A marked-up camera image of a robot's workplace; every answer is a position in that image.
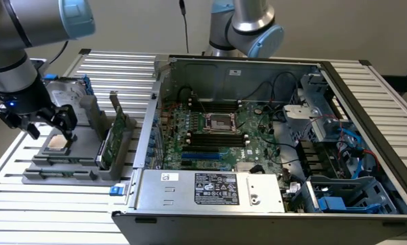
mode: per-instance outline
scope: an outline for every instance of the metal rail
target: metal rail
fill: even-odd
[[[124,111],[141,127],[155,83],[153,60],[155,55],[91,52],[77,57],[65,76],[88,74],[100,108],[108,113],[113,113],[108,93],[117,90]],[[357,61],[331,62],[407,165],[404,109],[368,67]],[[40,126],[40,131],[38,140],[21,133],[0,160],[0,243],[128,244],[109,214],[123,208],[124,197],[108,196],[108,187],[21,184],[21,173],[50,128]],[[139,135],[140,130],[129,145],[123,178],[131,177]],[[381,243],[396,244],[407,245],[407,241]]]

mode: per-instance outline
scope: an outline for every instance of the white wall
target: white wall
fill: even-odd
[[[407,72],[407,0],[269,0],[285,28],[277,56],[368,59],[384,73]],[[177,0],[89,0],[97,32],[70,44],[52,70],[62,72],[83,47],[149,53],[184,53]],[[185,0],[189,49],[208,44],[209,0]],[[53,57],[60,44],[30,56]]]

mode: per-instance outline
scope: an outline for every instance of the blue pcie slot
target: blue pcie slot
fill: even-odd
[[[203,153],[183,153],[181,158],[184,159],[199,159],[199,160],[220,160],[221,156],[219,153],[203,154]]]

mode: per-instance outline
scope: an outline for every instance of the power supply label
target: power supply label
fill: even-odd
[[[199,205],[240,205],[235,174],[195,174],[195,202]]]

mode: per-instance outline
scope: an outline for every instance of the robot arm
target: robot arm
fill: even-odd
[[[267,0],[215,0],[211,15],[208,56],[268,58],[283,41],[275,9]]]
[[[0,0],[0,119],[33,138],[44,122],[72,138],[76,116],[56,107],[25,48],[91,35],[95,22],[87,0]]]

